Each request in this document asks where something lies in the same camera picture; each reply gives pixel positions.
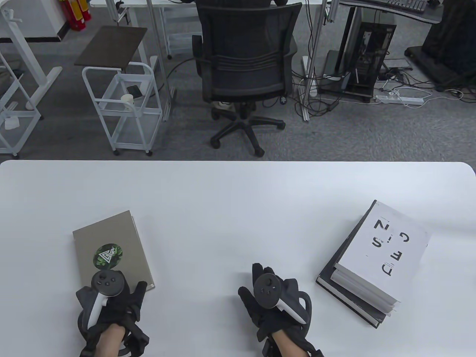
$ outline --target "black hardcover book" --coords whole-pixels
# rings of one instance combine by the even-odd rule
[[[334,256],[331,258],[331,260],[326,264],[324,269],[322,269],[321,273],[317,277],[316,282],[322,286],[324,289],[326,289],[328,292],[330,292],[332,295],[334,295],[336,298],[338,298],[342,303],[347,305],[351,310],[353,310],[356,314],[358,314],[360,317],[362,317],[365,321],[367,321],[369,324],[371,324],[373,327],[377,328],[378,325],[380,325],[383,320],[385,319],[385,314],[379,310],[377,310],[375,307],[372,305],[368,304],[361,298],[355,296],[351,292],[347,291],[345,288],[337,284],[336,282],[331,280],[331,275],[336,270],[334,268],[335,263],[339,260],[339,258],[342,256],[342,254],[346,251],[348,245],[354,238],[355,234],[359,230],[360,226],[364,222],[365,218],[367,217],[369,211],[372,209],[376,201],[372,203],[368,211],[365,213],[365,215],[362,217],[362,219],[357,223],[355,228],[352,230],[352,232],[349,234],[347,239],[342,243],[340,248],[337,250],[337,252],[334,254]]]

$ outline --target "logo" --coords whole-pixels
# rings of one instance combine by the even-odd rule
[[[94,266],[100,270],[114,268],[122,258],[122,248],[114,243],[99,247],[94,254]]]

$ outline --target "forearm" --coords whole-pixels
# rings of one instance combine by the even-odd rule
[[[112,324],[101,334],[96,346],[95,357],[118,357],[120,344],[124,338],[126,329],[122,326]]]
[[[306,351],[298,347],[283,330],[272,334],[283,357],[309,357]]]

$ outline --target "black glove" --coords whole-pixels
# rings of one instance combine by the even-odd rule
[[[121,293],[117,296],[108,298],[107,305],[102,308],[97,323],[86,331],[81,327],[83,314],[81,312],[78,318],[78,327],[82,336],[86,340],[86,347],[81,352],[81,357],[94,355],[101,333],[103,333],[111,324],[117,324],[126,329],[123,339],[126,348],[120,351],[119,356],[131,352],[132,356],[136,357],[144,353],[145,346],[149,344],[149,337],[145,335],[135,323],[136,321],[140,321],[140,308],[142,307],[146,288],[147,283],[145,281],[140,281],[137,284],[135,291],[131,294],[129,285],[124,278],[124,288]]]
[[[259,263],[253,264],[253,285],[255,284],[258,277],[265,273],[274,274],[274,271],[270,267],[263,269],[263,266]],[[292,294],[293,296],[298,296],[298,285],[295,279],[282,280],[278,276],[277,278],[281,280],[281,283],[288,289],[288,293]],[[293,319],[287,312],[280,311],[277,307],[265,309],[260,304],[258,304],[256,299],[246,287],[240,287],[238,289],[238,295],[240,296],[241,301],[243,301],[243,304],[245,305],[251,320],[256,325],[256,327],[258,327],[258,332],[256,335],[259,342],[268,337],[271,340],[271,345],[274,345],[275,343],[271,334],[283,330],[291,339],[291,341],[293,341],[304,351],[309,352],[311,356],[322,356],[320,350],[316,351],[314,346],[306,341],[307,328],[304,330],[303,325]]]

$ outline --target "white book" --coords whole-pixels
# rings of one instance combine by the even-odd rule
[[[372,305],[379,311],[385,313],[385,315],[390,316],[393,310],[395,310],[394,305],[389,305],[381,297],[374,294],[365,287],[360,286],[356,281],[349,278],[347,275],[342,273],[340,270],[334,270],[331,275],[331,280],[338,283],[340,286],[364,300],[368,304]]]
[[[393,305],[406,294],[429,239],[422,225],[376,201],[335,268]]]

